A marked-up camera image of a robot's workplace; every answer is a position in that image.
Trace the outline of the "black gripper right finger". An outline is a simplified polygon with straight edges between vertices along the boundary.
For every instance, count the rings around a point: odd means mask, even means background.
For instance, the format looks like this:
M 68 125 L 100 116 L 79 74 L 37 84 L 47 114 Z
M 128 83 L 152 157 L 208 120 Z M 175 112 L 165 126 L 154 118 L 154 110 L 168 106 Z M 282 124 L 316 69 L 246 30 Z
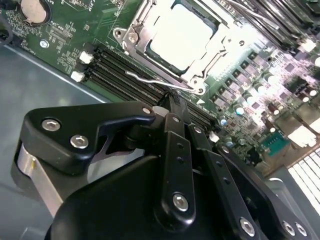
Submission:
M 175 95 L 175 112 L 186 125 L 192 165 L 203 175 L 203 189 L 213 188 L 227 240 L 310 240 L 307 226 L 226 145 L 212 146 L 193 124 L 185 99 Z

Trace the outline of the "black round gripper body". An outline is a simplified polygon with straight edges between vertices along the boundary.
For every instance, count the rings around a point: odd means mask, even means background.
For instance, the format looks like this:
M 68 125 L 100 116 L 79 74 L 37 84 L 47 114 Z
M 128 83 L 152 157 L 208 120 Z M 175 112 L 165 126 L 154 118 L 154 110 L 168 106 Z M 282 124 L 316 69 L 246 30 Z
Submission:
M 193 124 L 118 130 L 111 151 L 145 154 L 77 190 L 59 208 L 48 240 L 235 240 L 237 188 L 223 158 Z

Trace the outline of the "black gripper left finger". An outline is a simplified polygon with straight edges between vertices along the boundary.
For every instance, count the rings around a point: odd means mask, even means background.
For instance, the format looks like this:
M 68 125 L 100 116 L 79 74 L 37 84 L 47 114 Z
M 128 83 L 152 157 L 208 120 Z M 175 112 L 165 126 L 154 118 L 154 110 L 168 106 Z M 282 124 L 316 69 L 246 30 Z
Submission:
M 77 190 L 142 157 L 146 150 L 119 146 L 111 151 L 118 130 L 138 135 L 141 126 L 165 120 L 185 123 L 175 112 L 174 92 L 157 105 L 140 101 L 38 108 L 23 120 L 16 165 L 34 184 L 54 218 Z

